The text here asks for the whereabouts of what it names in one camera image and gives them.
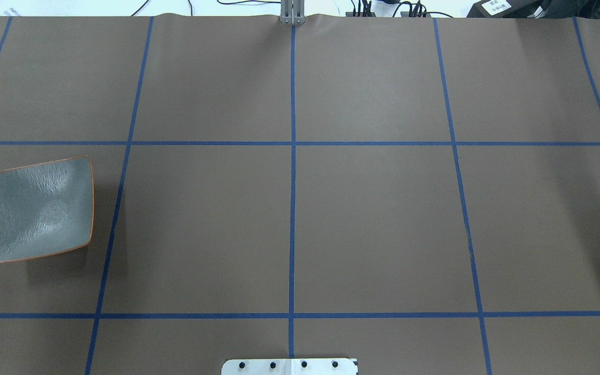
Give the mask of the aluminium frame post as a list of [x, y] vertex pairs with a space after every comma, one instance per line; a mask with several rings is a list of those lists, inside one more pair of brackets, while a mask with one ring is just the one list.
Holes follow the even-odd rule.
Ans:
[[300, 26], [306, 21], [304, 0], [280, 0], [280, 22]]

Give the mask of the brown paper table mat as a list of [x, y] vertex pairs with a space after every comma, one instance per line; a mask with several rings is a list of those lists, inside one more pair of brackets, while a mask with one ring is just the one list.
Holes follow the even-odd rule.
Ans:
[[0, 171], [76, 156], [0, 374], [600, 374], [600, 20], [0, 17]]

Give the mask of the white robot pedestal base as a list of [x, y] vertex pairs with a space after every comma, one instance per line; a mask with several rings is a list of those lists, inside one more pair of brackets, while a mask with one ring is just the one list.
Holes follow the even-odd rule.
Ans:
[[224, 362], [221, 374], [358, 374], [351, 358], [261, 358]]

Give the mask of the grey square plate orange rim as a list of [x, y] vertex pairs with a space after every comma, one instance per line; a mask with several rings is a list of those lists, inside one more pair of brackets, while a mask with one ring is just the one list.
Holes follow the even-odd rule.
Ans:
[[95, 181], [89, 156], [0, 171], [0, 264], [90, 245]]

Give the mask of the black power supply box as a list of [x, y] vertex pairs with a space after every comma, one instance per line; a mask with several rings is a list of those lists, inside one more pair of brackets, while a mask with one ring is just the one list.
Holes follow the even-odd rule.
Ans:
[[540, 18], [552, 1], [478, 1], [467, 18]]

